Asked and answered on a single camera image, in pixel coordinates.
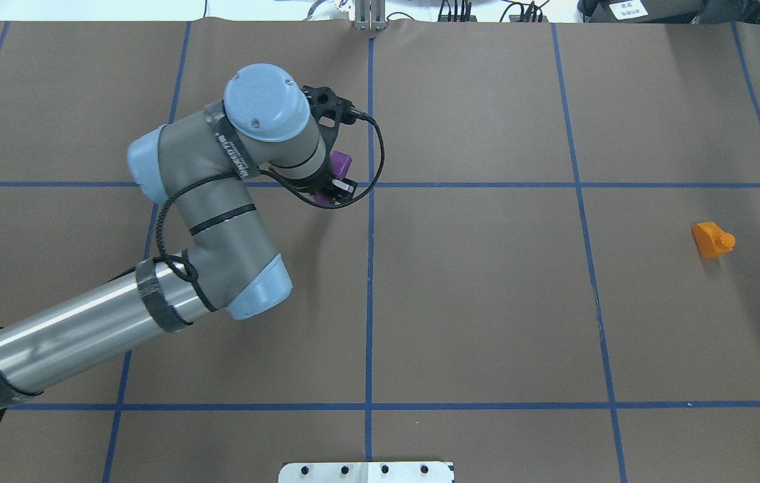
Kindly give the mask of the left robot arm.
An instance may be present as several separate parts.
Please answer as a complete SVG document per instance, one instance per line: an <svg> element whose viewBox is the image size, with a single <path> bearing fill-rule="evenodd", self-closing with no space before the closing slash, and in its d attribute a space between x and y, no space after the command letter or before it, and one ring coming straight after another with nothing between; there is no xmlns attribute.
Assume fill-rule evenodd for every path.
<svg viewBox="0 0 760 483"><path fill-rule="evenodd" d="M135 183L158 211L153 253L103 285L0 327L0 411L206 315L247 320L292 290L247 182L267 176L339 210L362 193L336 163L341 125L370 114L274 64L240 68L220 100L129 146Z"/></svg>

